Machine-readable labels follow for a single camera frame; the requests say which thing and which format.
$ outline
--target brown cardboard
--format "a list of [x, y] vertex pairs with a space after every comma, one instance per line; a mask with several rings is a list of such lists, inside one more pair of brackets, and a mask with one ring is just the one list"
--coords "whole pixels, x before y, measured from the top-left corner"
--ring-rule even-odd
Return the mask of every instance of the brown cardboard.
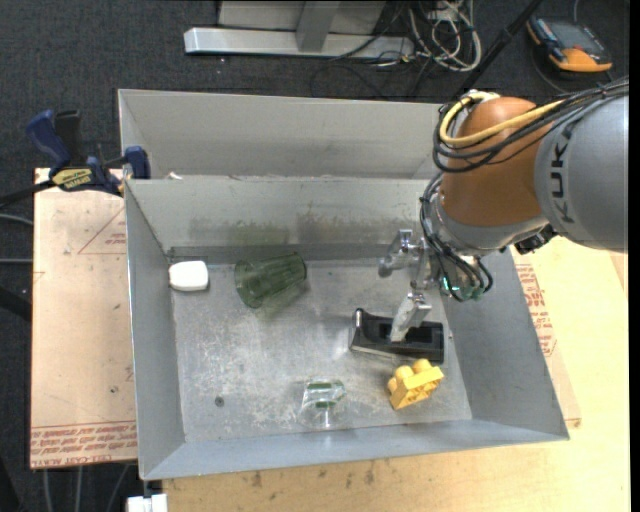
[[[34, 220], [30, 466], [134, 460], [123, 200], [50, 189], [36, 195]], [[531, 258], [514, 258], [565, 421], [577, 427], [544, 290]]]

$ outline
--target bin floor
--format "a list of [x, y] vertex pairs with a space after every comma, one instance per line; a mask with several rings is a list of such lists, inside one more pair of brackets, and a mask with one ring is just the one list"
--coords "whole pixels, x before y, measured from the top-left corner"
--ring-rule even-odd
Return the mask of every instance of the bin floor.
[[394, 411], [386, 383], [407, 361], [351, 352], [349, 341], [356, 308], [392, 316], [408, 273], [382, 279], [371, 260], [307, 262], [307, 269], [302, 286], [259, 309], [240, 300], [233, 265], [209, 266], [206, 291], [171, 292], [187, 441], [308, 431], [296, 417], [304, 382], [314, 376], [346, 387], [347, 420], [336, 428], [471, 419], [437, 291], [426, 319], [445, 328], [445, 378], [426, 401]]

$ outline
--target yellow cable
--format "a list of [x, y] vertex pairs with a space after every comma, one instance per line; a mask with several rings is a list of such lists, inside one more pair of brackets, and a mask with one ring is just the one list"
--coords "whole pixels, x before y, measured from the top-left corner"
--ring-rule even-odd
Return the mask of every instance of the yellow cable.
[[449, 130], [449, 124], [451, 123], [451, 121], [469, 103], [471, 102], [475, 103], [478, 100], [493, 99], [497, 97], [498, 95], [492, 94], [492, 93], [476, 92], [476, 93], [471, 93], [468, 96], [465, 96], [462, 99], [460, 99], [460, 101], [458, 101], [455, 105], [453, 105], [453, 107], [451, 107], [449, 111], [442, 118], [442, 124], [440, 125], [440, 132], [439, 132], [440, 140], [445, 144], [448, 144], [449, 146], [454, 148], [470, 146], [481, 140], [491, 137], [492, 135], [495, 135], [496, 133], [499, 133], [502, 130], [505, 130], [506, 128], [510, 128], [518, 124], [522, 125], [530, 121], [533, 121], [535, 119], [539, 119], [540, 117], [544, 116], [544, 114], [546, 114], [549, 110], [551, 110], [552, 108], [562, 103], [562, 100], [560, 100], [560, 101], [554, 101], [553, 103], [548, 103], [546, 105], [542, 105], [541, 107], [535, 108], [517, 117], [514, 117], [507, 121], [503, 121], [502, 123], [486, 128], [478, 133], [467, 135], [466, 137], [450, 137], [449, 135], [447, 135], [447, 131]]

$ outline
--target white sponge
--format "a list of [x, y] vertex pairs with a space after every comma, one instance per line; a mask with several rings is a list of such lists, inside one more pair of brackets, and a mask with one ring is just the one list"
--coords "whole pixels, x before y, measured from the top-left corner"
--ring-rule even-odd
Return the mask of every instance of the white sponge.
[[209, 272], [204, 261], [182, 261], [169, 267], [169, 284], [174, 290], [195, 292], [209, 284]]

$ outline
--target clear glass object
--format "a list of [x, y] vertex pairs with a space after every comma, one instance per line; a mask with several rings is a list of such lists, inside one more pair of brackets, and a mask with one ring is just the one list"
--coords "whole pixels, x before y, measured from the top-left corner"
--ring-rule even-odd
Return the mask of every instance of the clear glass object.
[[305, 382], [298, 422], [313, 429], [344, 426], [347, 390], [339, 379], [313, 377]]

